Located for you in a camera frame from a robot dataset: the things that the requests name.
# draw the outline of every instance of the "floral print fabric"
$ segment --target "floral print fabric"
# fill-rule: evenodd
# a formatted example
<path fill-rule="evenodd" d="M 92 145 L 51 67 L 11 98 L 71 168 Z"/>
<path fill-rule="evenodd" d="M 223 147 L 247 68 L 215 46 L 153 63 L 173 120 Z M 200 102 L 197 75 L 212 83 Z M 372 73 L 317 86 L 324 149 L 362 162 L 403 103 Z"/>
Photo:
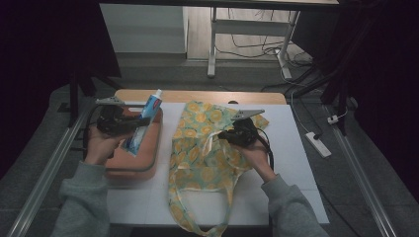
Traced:
<path fill-rule="evenodd" d="M 213 137 L 211 150 L 202 152 L 209 136 L 233 128 L 236 110 L 192 101 L 185 105 L 172 139 L 169 170 L 169 207 L 175 221 L 185 230 L 201 236 L 221 236 L 228 225 L 233 189 L 238 178 L 251 169 L 246 159 L 223 139 Z M 268 121 L 257 115 L 256 127 Z M 224 220 L 209 231 L 202 231 L 193 213 L 182 204 L 182 191 L 225 192 L 228 208 Z"/>

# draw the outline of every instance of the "wooden table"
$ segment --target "wooden table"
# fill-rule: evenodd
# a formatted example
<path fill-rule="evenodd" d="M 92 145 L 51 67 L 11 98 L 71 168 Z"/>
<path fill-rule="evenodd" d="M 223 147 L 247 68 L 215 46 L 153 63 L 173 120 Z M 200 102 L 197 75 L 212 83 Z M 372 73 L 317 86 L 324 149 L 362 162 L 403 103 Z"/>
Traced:
<path fill-rule="evenodd" d="M 118 90 L 115 94 L 120 100 L 128 102 L 147 101 L 156 90 Z M 186 103 L 192 100 L 227 104 L 236 101 L 246 105 L 286 105 L 287 101 L 280 93 L 257 92 L 218 92 L 218 91 L 165 91 L 163 102 Z"/>

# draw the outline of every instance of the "tube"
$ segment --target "tube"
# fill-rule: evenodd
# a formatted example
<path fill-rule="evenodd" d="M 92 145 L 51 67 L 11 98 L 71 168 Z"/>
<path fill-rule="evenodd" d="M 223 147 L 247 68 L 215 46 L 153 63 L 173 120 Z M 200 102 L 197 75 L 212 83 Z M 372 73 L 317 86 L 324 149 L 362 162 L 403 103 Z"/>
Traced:
<path fill-rule="evenodd" d="M 145 103 L 144 108 L 142 109 L 141 114 L 139 115 L 140 119 L 143 118 L 150 118 L 150 124 L 153 122 L 154 117 L 157 115 L 158 110 L 160 109 L 161 105 L 161 94 L 163 92 L 158 89 L 156 94 L 151 95 L 147 103 Z M 145 133 L 148 131 L 148 126 L 139 126 L 133 136 L 129 139 L 126 139 L 122 145 L 122 149 L 127 151 L 132 156 L 136 156 L 138 153 L 139 146 L 141 145 L 141 141 L 144 138 Z"/>

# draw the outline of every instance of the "plastic container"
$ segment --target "plastic container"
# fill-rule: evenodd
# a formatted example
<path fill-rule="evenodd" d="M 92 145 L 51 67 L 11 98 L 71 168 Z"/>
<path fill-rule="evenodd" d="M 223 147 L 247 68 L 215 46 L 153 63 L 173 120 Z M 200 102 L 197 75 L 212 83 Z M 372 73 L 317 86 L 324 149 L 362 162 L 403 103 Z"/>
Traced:
<path fill-rule="evenodd" d="M 124 109 L 127 116 L 137 116 Z M 136 179 L 148 180 L 155 175 L 157 164 L 157 151 L 160 143 L 160 131 L 163 124 L 163 111 L 159 108 L 152 123 L 144 134 L 138 152 L 135 157 L 126 150 L 118 147 L 114 152 L 114 158 L 106 163 L 108 179 Z"/>

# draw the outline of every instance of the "human arm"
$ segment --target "human arm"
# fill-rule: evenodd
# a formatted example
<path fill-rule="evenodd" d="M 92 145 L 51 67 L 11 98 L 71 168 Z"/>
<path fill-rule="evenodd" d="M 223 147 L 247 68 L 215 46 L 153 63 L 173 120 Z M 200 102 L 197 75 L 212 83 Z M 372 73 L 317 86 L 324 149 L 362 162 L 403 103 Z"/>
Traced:
<path fill-rule="evenodd" d="M 246 148 L 234 147 L 246 157 L 263 179 L 262 190 L 269 199 L 269 214 L 279 236 L 328 236 L 318 224 L 314 211 L 301 190 L 295 185 L 287 185 L 271 169 L 266 149 L 260 141 Z"/>
<path fill-rule="evenodd" d="M 90 127 L 88 152 L 72 179 L 62 182 L 64 205 L 51 236 L 108 236 L 107 185 L 102 179 L 108 157 L 131 134 L 110 137 Z"/>

